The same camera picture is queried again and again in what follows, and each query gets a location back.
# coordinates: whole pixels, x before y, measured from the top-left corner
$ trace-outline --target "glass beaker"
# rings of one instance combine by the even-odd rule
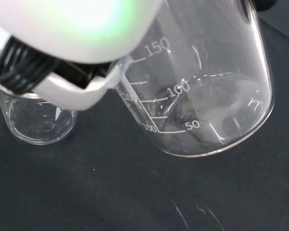
[[[163,151],[215,154],[268,118],[273,87],[251,0],[166,0],[117,86]]]
[[[76,111],[64,110],[36,94],[13,95],[0,87],[0,107],[5,122],[17,138],[46,145],[62,140],[74,127]]]

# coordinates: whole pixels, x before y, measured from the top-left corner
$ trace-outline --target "measurement marking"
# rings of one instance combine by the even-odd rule
[[[167,119],[168,116],[153,116],[151,119]]]
[[[155,99],[155,100],[143,100],[143,101],[140,101],[142,103],[154,103],[154,102],[158,102],[158,101],[163,101],[163,100],[167,100],[168,97],[166,98],[161,98],[161,99]]]
[[[142,82],[135,82],[135,83],[130,83],[131,85],[139,85],[139,84],[144,84],[148,83],[148,81],[142,81]]]
[[[176,134],[176,133],[183,133],[186,132],[186,130],[182,130],[182,131],[160,131],[160,133],[162,134]]]
[[[144,61],[144,60],[146,60],[146,58],[136,59],[136,60],[134,60],[132,63],[137,63],[137,62],[141,62],[141,61]]]
[[[137,102],[141,102],[140,99],[139,99],[139,97],[138,97],[138,95],[136,94],[136,92],[134,91],[134,89],[131,87],[129,81],[127,80],[127,78],[126,78],[125,76],[122,78],[122,83],[123,83],[123,85],[124,85],[128,90],[130,90],[132,96],[135,97],[135,99],[137,99]],[[147,109],[145,108],[145,106],[144,106],[143,104],[142,104],[142,107],[143,107],[144,112],[145,112],[145,113],[147,114],[147,116],[150,118],[153,126],[156,128],[156,131],[159,132],[158,127],[157,127],[156,124],[154,123],[153,119],[151,118],[151,115],[148,113]]]

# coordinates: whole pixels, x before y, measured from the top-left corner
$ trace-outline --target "dark table surface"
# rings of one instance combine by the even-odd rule
[[[45,147],[14,138],[0,111],[0,231],[289,231],[289,38],[264,18],[276,105],[224,153],[159,151],[111,91]]]

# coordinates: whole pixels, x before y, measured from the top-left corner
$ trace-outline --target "black coiled cable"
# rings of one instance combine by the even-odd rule
[[[0,84],[14,94],[31,92],[59,63],[11,37],[0,55]]]

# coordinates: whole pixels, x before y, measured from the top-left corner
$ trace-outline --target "number 50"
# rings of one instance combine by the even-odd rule
[[[197,120],[194,120],[193,122],[185,123],[185,126],[187,127],[187,130],[193,130],[194,128],[200,128],[200,123]]]

